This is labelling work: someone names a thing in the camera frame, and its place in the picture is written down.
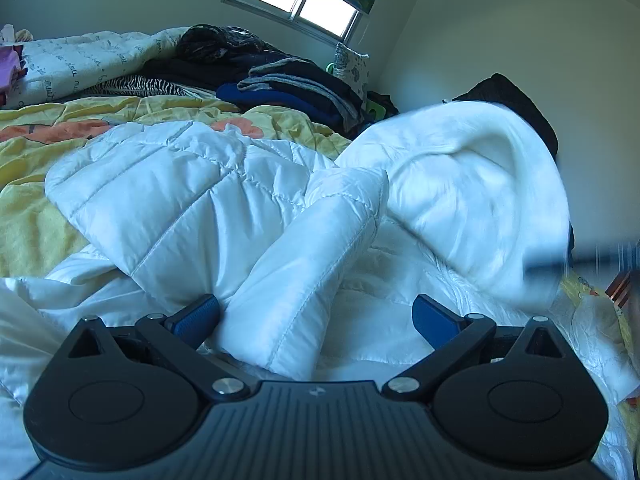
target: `silver screw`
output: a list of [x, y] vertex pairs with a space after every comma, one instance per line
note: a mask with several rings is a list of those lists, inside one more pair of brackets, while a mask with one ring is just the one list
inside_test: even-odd
[[387, 385], [397, 394], [408, 394], [420, 388], [420, 383], [413, 377], [396, 377], [391, 379]]
[[230, 395], [241, 391], [244, 388], [244, 383], [240, 379], [223, 377], [215, 381], [211, 387], [221, 395]]

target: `green object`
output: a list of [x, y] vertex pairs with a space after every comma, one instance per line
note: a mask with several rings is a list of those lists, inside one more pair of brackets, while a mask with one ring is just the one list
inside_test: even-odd
[[376, 118], [376, 122], [381, 121], [385, 118], [385, 108], [380, 106], [378, 103], [373, 102], [371, 99], [367, 99], [366, 111], [367, 114], [374, 115], [374, 117]]

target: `pillow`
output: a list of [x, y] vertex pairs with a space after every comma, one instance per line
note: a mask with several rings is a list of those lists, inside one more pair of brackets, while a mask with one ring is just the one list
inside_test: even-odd
[[344, 81], [362, 99], [367, 102], [367, 83], [369, 82], [368, 54], [358, 54], [343, 43], [335, 47], [334, 76]]

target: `white fabric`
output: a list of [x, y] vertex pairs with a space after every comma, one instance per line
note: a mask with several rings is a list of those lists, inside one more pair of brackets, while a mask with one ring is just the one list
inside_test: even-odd
[[28, 69], [7, 96], [5, 108], [55, 101], [115, 77], [136, 72], [153, 58], [172, 57], [187, 27], [152, 36], [142, 32], [96, 32], [56, 40], [28, 41]]
[[640, 380], [613, 310], [523, 286], [523, 255], [565, 247], [568, 213], [551, 156], [508, 110], [465, 102], [384, 121], [336, 164], [231, 125], [127, 123], [54, 165], [46, 193], [91, 245], [47, 279], [0, 282], [0, 462], [14, 464], [0, 478], [34, 463], [20, 407], [79, 317], [132, 324], [205, 292], [225, 311], [202, 351], [296, 380], [382, 384], [423, 358], [420, 293], [499, 324], [545, 312], [611, 408], [598, 463], [630, 471], [615, 404]]

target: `blue gripper pad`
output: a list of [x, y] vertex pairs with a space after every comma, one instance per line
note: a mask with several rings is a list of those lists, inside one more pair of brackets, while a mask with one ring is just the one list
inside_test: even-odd
[[220, 320], [220, 304], [206, 294], [164, 321], [164, 327], [191, 348], [198, 348]]
[[415, 329], [434, 350], [449, 342], [466, 327], [465, 318], [426, 294], [415, 298], [412, 319]]

